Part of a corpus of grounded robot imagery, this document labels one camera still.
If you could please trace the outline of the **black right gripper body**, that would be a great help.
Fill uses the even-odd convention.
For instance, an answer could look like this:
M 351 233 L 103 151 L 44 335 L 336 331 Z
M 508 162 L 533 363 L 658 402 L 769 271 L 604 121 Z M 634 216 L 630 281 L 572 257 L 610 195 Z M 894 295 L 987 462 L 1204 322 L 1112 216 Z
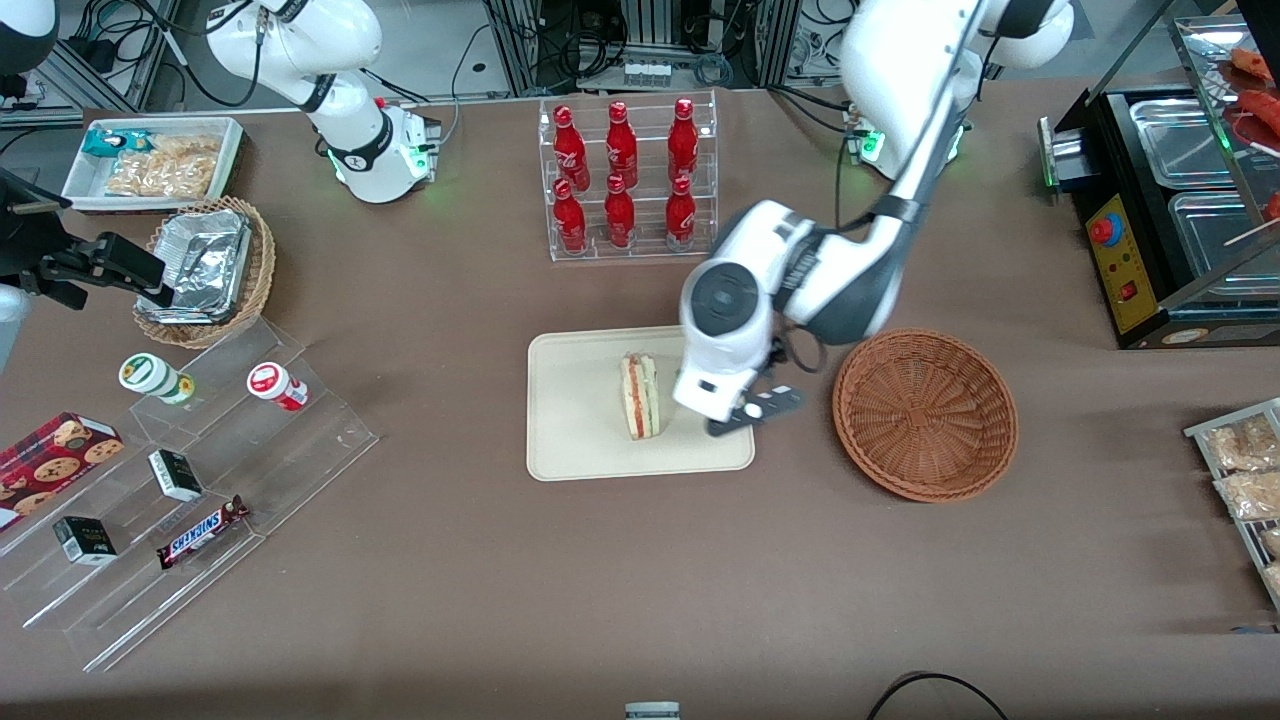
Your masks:
M 59 213 L 70 201 L 1 170 L 1 283 L 4 290 L 72 301 L 69 284 L 40 274 L 40 264 L 55 252 L 68 250 L 73 240 L 61 225 Z

